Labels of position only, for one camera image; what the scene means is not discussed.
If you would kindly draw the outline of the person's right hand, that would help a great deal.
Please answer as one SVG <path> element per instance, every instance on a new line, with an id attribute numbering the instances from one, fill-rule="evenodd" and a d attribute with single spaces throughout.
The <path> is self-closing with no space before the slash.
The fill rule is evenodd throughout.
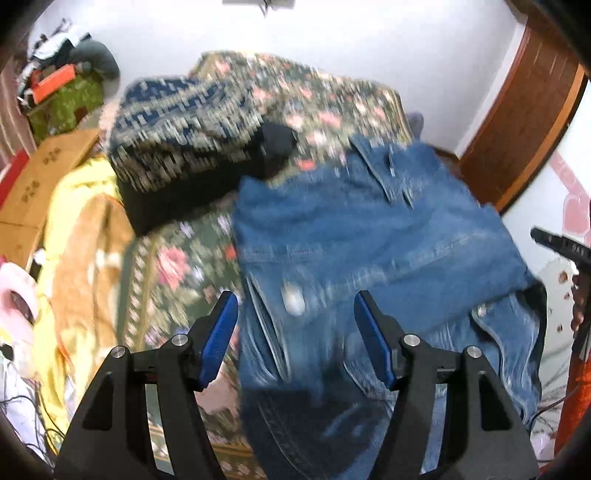
<path id="1" fill-rule="evenodd" d="M 576 333 L 585 321 L 586 305 L 590 295 L 590 276 L 584 273 L 575 275 L 571 293 L 573 297 L 571 329 Z"/>

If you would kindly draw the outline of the orange right sleeve forearm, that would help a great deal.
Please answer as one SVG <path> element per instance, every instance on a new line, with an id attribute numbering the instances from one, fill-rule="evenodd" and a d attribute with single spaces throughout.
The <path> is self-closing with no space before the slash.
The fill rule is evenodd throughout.
<path id="1" fill-rule="evenodd" d="M 563 403 L 554 454 L 564 448 L 590 406 L 590 338 L 573 346 L 566 398 Z"/>

